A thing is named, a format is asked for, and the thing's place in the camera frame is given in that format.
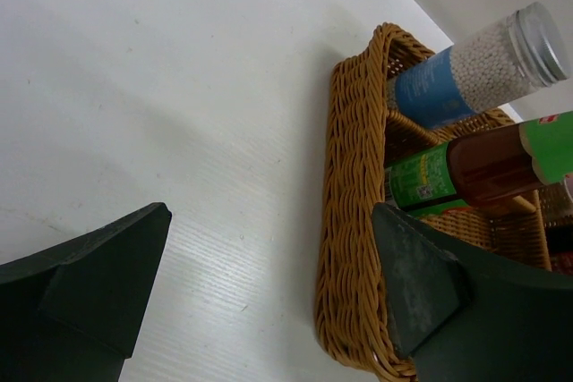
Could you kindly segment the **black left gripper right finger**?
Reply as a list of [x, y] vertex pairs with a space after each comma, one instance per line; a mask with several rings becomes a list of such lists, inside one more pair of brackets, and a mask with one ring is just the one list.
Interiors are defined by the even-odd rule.
[[397, 354], [422, 381], [569, 381], [572, 279], [372, 212]]

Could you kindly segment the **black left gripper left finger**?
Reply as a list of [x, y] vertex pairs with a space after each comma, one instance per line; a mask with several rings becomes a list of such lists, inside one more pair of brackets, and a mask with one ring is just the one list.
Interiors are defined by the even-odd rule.
[[117, 381], [167, 241], [162, 202], [1, 266], [3, 381]]

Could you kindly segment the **red sauce bottle green label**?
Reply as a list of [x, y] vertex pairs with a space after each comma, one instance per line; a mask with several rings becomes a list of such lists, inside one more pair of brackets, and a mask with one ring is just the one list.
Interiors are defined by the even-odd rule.
[[484, 208], [572, 172], [572, 114], [467, 134], [390, 164], [385, 200], [411, 216]]

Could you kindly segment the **clear jar white beads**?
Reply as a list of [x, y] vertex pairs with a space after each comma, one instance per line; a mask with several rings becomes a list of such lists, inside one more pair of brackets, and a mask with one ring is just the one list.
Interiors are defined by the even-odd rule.
[[547, 8], [534, 2], [389, 79], [387, 104], [436, 129], [570, 75], [560, 31]]

